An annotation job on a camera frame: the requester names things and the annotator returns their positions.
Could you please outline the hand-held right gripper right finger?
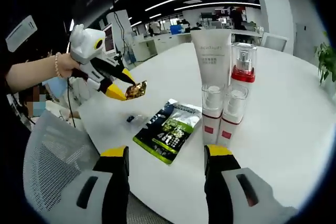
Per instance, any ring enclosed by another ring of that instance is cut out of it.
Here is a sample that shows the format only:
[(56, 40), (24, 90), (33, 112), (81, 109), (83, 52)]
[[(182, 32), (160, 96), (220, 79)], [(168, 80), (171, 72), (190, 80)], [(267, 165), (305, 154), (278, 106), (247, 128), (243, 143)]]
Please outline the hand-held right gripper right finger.
[(226, 147), (204, 146), (204, 191), (209, 223), (272, 223), (277, 212), (271, 186), (241, 168)]

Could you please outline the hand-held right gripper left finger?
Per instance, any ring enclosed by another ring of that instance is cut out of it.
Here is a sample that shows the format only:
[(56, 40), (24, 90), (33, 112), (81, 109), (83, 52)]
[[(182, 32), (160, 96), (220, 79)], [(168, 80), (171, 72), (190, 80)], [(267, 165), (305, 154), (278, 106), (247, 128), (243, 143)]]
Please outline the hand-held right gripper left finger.
[(61, 194), (62, 223), (126, 223), (130, 192), (129, 148), (102, 152)]

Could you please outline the person's left hand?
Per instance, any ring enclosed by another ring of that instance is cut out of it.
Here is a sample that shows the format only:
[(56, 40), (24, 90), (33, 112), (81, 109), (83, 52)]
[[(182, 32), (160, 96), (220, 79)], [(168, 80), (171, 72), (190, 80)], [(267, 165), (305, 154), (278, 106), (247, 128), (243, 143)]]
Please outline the person's left hand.
[(79, 69), (78, 62), (72, 59), (70, 53), (58, 55), (58, 71), (63, 78), (69, 78), (74, 69)]

